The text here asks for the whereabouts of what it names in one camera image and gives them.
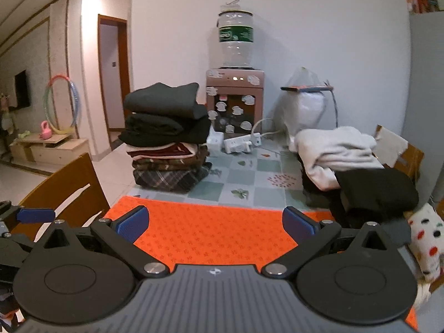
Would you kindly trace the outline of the dark grey trousers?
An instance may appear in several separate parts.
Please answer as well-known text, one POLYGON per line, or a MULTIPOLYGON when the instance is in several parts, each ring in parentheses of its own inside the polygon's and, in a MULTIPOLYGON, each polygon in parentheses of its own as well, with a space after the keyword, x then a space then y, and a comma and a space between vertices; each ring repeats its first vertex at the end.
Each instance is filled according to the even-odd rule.
POLYGON ((156 83, 130 92, 125 97, 123 106, 133 113, 198 120, 207 115, 205 105, 200 105, 196 101, 199 88, 198 83, 190 83, 179 87, 156 83))

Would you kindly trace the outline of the wooden chair left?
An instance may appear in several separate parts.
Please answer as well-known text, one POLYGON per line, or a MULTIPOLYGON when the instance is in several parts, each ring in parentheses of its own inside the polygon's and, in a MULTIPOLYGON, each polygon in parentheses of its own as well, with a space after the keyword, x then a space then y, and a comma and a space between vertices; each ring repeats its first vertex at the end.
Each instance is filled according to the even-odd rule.
POLYGON ((52 210, 63 205, 56 217, 72 228, 80 228, 91 217, 102 218, 110 209, 88 153, 53 173, 20 202, 24 208, 52 210))

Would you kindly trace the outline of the white side cabinet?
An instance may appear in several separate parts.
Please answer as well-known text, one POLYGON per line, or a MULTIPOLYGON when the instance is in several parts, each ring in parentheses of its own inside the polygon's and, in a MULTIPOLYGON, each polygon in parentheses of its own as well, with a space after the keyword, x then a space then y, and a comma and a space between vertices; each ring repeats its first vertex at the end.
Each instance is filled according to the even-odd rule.
POLYGON ((30 134, 16 138, 9 147, 14 161, 50 165, 66 165, 90 152, 87 139, 67 134, 53 135, 47 140, 40 138, 39 134, 30 134))

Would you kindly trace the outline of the grey plaid folded garment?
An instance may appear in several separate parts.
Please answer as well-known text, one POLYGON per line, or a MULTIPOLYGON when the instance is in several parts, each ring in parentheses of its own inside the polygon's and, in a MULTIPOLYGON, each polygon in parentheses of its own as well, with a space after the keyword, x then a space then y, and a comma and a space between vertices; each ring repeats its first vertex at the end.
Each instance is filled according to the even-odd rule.
POLYGON ((135 183, 151 190, 170 193, 188 193, 201 180, 206 178, 212 168, 204 162, 198 168, 181 171, 133 171, 135 183))

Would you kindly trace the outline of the black garment right pile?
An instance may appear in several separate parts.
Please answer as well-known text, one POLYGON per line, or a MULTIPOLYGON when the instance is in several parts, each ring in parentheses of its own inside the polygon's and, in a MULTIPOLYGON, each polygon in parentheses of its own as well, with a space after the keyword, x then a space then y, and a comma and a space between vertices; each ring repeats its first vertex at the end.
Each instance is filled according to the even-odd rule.
POLYGON ((353 169, 339 172, 339 188, 322 191, 302 171, 306 204, 327 208, 344 228, 359 229, 366 222, 382 226, 397 247, 411 243, 411 228, 405 213, 419 201, 411 179, 394 168, 353 169))

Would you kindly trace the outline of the white power strip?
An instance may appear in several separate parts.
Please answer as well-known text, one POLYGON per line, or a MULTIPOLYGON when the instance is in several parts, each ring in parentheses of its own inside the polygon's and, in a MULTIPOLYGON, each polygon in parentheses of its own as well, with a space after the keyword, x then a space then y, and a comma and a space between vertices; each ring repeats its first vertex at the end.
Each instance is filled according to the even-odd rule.
POLYGON ((223 147, 227 154, 250 153, 252 149, 259 147, 261 144, 261 134, 255 132, 254 134, 225 139, 223 147))

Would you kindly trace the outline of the white plastic bag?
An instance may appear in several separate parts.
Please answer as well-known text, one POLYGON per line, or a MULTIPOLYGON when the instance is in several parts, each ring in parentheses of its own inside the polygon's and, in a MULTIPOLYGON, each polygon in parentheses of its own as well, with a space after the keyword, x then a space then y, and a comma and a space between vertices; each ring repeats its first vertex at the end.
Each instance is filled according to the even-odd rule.
POLYGON ((288 140, 294 139, 301 130, 316 128, 327 108, 327 93, 331 94, 337 110, 333 86, 306 67, 296 69, 280 88, 273 113, 276 127, 288 140))

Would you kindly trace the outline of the white charger adapter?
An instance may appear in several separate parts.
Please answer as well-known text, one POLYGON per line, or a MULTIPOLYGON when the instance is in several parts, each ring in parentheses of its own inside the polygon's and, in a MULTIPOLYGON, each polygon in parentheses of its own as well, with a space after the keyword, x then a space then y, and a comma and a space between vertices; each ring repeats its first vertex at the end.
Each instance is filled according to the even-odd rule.
POLYGON ((206 146, 210 157, 218 157, 222 153, 224 134, 223 132, 216 132, 213 126, 210 126, 210 131, 206 140, 206 146))

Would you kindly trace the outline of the cardboard box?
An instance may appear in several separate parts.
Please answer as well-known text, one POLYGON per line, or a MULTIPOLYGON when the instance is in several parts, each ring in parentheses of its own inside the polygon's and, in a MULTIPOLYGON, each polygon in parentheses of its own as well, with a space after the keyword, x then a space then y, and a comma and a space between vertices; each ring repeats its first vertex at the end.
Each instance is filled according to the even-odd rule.
POLYGON ((425 154, 406 139, 382 125, 377 125, 374 135, 376 146, 373 155, 385 167, 395 168, 417 183, 425 154))

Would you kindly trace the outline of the colourful hula hoop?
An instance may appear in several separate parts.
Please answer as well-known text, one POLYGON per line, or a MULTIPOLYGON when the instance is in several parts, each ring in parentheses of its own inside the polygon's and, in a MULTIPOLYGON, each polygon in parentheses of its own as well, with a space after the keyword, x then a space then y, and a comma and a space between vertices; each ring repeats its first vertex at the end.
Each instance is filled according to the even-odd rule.
POLYGON ((80 95, 66 72, 49 79, 43 94, 43 109, 45 120, 55 134, 79 137, 80 95))

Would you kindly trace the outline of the white spotted cushion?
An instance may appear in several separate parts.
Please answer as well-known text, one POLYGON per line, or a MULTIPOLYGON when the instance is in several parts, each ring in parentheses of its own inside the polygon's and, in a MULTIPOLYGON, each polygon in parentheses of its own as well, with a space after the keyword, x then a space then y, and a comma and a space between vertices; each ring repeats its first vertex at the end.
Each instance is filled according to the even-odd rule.
POLYGON ((425 281, 432 283, 443 273, 443 219, 428 203, 408 219, 411 229, 409 249, 425 281))

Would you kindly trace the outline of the pink water dispenser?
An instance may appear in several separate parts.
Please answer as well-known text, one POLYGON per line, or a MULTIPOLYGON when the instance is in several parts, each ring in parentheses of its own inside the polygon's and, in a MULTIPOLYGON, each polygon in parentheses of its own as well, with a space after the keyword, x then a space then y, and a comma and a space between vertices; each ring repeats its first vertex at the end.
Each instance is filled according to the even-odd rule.
POLYGON ((225 138, 251 133, 263 117, 264 78, 257 69, 206 71, 206 106, 215 131, 225 138))

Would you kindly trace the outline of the grey refrigerator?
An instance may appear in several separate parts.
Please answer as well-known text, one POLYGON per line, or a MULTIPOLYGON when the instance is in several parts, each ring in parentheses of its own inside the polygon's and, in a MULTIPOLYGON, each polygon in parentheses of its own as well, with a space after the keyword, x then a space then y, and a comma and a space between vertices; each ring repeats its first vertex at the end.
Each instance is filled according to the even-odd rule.
POLYGON ((425 155, 416 189, 432 195, 443 169, 443 12, 410 17, 411 71, 402 136, 425 155))

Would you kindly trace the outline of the wall television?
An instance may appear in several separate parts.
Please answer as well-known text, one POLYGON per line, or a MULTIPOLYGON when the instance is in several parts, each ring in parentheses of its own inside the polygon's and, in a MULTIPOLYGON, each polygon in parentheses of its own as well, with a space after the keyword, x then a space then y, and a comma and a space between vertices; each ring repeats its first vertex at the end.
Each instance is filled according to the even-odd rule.
POLYGON ((29 95, 29 84, 26 70, 21 71, 14 77, 14 89, 16 94, 16 109, 22 109, 31 106, 29 95))

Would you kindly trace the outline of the brown door frame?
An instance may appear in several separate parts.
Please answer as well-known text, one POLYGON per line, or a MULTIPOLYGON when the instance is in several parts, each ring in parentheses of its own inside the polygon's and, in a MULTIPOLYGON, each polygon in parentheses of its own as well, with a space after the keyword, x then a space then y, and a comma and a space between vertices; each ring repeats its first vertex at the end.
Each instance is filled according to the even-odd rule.
POLYGON ((124 108, 130 93, 127 21, 98 15, 98 60, 106 132, 112 150, 121 145, 129 111, 124 108))

